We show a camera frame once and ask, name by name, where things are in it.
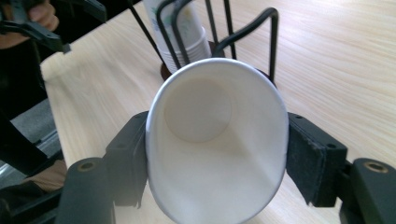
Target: stacked cups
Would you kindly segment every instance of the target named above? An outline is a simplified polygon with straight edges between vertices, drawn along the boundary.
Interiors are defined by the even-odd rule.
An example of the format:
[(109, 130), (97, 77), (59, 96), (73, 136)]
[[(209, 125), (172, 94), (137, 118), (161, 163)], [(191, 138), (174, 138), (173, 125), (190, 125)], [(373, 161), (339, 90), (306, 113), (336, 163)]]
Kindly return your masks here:
[[(165, 62), (169, 72), (175, 73), (177, 70), (176, 63), (172, 58), (169, 48), (166, 46), (163, 34), (161, 33), (157, 22), (156, 14), (158, 6), (163, 1), (164, 0), (144, 0), (143, 3), (154, 29), (157, 48), (163, 57), (163, 61)], [(187, 63), (183, 59), (181, 50), (179, 49), (177, 40), (175, 38), (175, 34), (172, 30), (171, 20), (173, 11), (174, 4), (168, 5), (163, 9), (163, 12), (161, 13), (161, 19), (167, 36), (169, 37), (172, 47), (174, 48), (177, 59), (180, 62), (180, 65), (184, 66)], [(206, 39), (205, 29), (201, 25), (198, 15), (194, 9), (193, 2), (188, 3), (178, 14), (177, 29), (180, 32), (181, 39), (191, 63), (210, 57), (210, 47)]]

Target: finger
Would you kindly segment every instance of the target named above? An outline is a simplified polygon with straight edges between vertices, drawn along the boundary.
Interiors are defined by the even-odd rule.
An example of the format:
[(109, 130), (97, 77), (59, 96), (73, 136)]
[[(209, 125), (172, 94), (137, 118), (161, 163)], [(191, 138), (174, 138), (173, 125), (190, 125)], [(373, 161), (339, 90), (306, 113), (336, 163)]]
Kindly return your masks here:
[(48, 1), (29, 10), (29, 17), (32, 21), (45, 22), (50, 15), (55, 14), (55, 7)]
[(44, 25), (44, 27), (46, 27), (49, 31), (54, 31), (56, 27), (58, 27), (58, 25), (59, 25), (58, 17), (52, 16), (51, 21), (47, 25)]

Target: white paper cup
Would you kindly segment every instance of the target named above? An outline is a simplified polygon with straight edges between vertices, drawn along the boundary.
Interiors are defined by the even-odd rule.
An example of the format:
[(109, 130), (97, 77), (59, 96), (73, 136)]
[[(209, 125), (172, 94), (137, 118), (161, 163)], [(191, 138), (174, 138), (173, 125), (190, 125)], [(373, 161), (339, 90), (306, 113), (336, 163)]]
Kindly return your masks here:
[(274, 85), (231, 59), (191, 63), (169, 77), (148, 113), (148, 180), (176, 223), (241, 223), (275, 196), (289, 120)]
[[(207, 59), (210, 57), (211, 52), (210, 52), (210, 47), (207, 42), (206, 34), (205, 34), (205, 29), (202, 28), (202, 34), (200, 39), (193, 45), (189, 46), (186, 48), (187, 55), (189, 57), (190, 63), (200, 61), (202, 59)], [(173, 74), (177, 71), (177, 67), (175, 64), (175, 61), (172, 57), (172, 54), (169, 52), (169, 50), (166, 49), (161, 49), (158, 47), (158, 50), (163, 57), (163, 61), (166, 64), (166, 67), (168, 70)], [(178, 61), (180, 62), (181, 66), (185, 66), (186, 63), (184, 61), (183, 55), (181, 51), (175, 51), (175, 54), (178, 58)]]
[[(163, 34), (160, 31), (156, 18), (156, 11), (158, 9), (158, 6), (162, 2), (163, 0), (144, 0), (143, 4), (148, 13), (148, 17), (151, 20), (151, 25), (157, 40), (157, 46), (160, 49), (167, 49), (167, 46), (163, 39)], [(171, 24), (173, 10), (174, 10), (174, 6), (173, 4), (170, 4), (168, 7), (163, 9), (161, 18), (172, 45), (174, 46), (175, 50), (179, 50)], [(201, 27), (202, 24), (195, 10), (194, 3), (190, 2), (182, 8), (182, 10), (180, 11), (177, 17), (177, 28), (180, 32), (185, 48), (188, 48), (189, 46), (195, 44), (199, 40), (202, 34)]]

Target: wooden table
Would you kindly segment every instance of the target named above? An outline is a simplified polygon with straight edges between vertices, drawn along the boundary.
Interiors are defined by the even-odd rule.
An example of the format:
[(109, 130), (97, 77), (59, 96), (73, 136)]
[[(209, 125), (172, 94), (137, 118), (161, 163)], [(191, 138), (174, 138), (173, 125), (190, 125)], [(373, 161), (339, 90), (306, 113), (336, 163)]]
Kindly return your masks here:
[[(195, 2), (209, 30), (205, 2)], [(212, 2), (219, 36), (224, 37), (224, 10), (219, 1)], [(279, 11), (276, 85), (289, 112), (344, 143), (350, 161), (368, 157), (396, 166), (395, 2), (231, 3), (235, 30), (267, 7)], [(150, 28), (142, 4), (136, 7)], [(238, 60), (266, 71), (268, 38), (267, 22), (237, 43)], [(102, 157), (129, 118), (149, 110), (163, 84), (161, 61), (130, 11), (83, 36), (72, 49), (41, 66), (68, 166)], [(248, 223), (339, 223), (339, 205), (307, 206), (285, 175), (275, 198)], [(149, 186), (140, 209), (118, 207), (116, 213), (118, 223), (172, 223)]]

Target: black wire rack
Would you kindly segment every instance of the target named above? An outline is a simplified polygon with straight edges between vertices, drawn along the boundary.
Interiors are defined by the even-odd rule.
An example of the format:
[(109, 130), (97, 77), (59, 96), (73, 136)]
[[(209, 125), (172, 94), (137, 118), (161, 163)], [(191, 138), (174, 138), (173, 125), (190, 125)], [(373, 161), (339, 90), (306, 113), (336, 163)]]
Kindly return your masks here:
[[(177, 69), (181, 68), (180, 61), (177, 58), (174, 46), (171, 43), (171, 40), (168, 36), (168, 33), (165, 31), (165, 26), (163, 24), (163, 20), (161, 19), (161, 15), (163, 13), (163, 9), (166, 8), (167, 6), (173, 4), (174, 6), (174, 11), (172, 14), (172, 19), (171, 19), (171, 25), (172, 25), (172, 31), (174, 32), (175, 39), (177, 41), (177, 46), (181, 51), (182, 59), (184, 60), (185, 64), (190, 63), (189, 56), (187, 54), (185, 45), (181, 39), (180, 31), (177, 27), (177, 17), (180, 11), (185, 7), (188, 3), (190, 3), (192, 0), (165, 0), (160, 5), (158, 6), (157, 12), (156, 12), (156, 19), (158, 22), (158, 26), (160, 28), (161, 34), (163, 35), (163, 39), (166, 43), (166, 46), (168, 47), (172, 59), (175, 62), (175, 65)], [(146, 35), (148, 41), (150, 42), (151, 46), (154, 48), (154, 50), (157, 52), (158, 56), (163, 62), (163, 66), (161, 69), (161, 75), (164, 80), (166, 80), (168, 77), (170, 77), (172, 74), (169, 72), (169, 70), (166, 68), (166, 65), (163, 61), (163, 58), (160, 54), (160, 52), (157, 49), (157, 45), (152, 38), (152, 36), (149, 33), (148, 28), (146, 27), (145, 23), (141, 20), (139, 14), (134, 8), (134, 4), (136, 1), (134, 0), (129, 0), (128, 1), (128, 6), (129, 9), (131, 10), (132, 14), (134, 15), (136, 21), (138, 22), (140, 28)], [(236, 58), (236, 47), (235, 47), (235, 42), (238, 40), (246, 37), (247, 35), (251, 34), (254, 32), (256, 29), (258, 29), (267, 19), (271, 19), (271, 34), (270, 34), (270, 55), (269, 55), (269, 72), (268, 75), (264, 72), (262, 72), (266, 77), (269, 78), (269, 80), (275, 84), (275, 68), (276, 68), (276, 45), (277, 45), (277, 31), (278, 31), (278, 21), (279, 21), (279, 15), (278, 12), (275, 8), (273, 7), (268, 7), (265, 9), (256, 19), (254, 19), (251, 23), (248, 25), (244, 26), (243, 28), (239, 29), (238, 31), (233, 30), (233, 18), (232, 18), (232, 13), (231, 13), (231, 6), (230, 6), (230, 1), (229, 0), (224, 0), (224, 9), (225, 9), (225, 20), (227, 22), (227, 29), (228, 29), (228, 36), (223, 38), (222, 40), (219, 41), (218, 34), (217, 34), (217, 29), (216, 29), (216, 24), (215, 24), (215, 18), (213, 16), (213, 11), (212, 11), (212, 4), (210, 0), (205, 0), (205, 5), (206, 5), (206, 11), (207, 11), (207, 17), (210, 22), (210, 30), (213, 35), (213, 42), (210, 43), (211, 47), (211, 52), (212, 58), (215, 57), (225, 57), (224, 56), (224, 49), (227, 47), (231, 48), (231, 56), (233, 59), (237, 60)]]

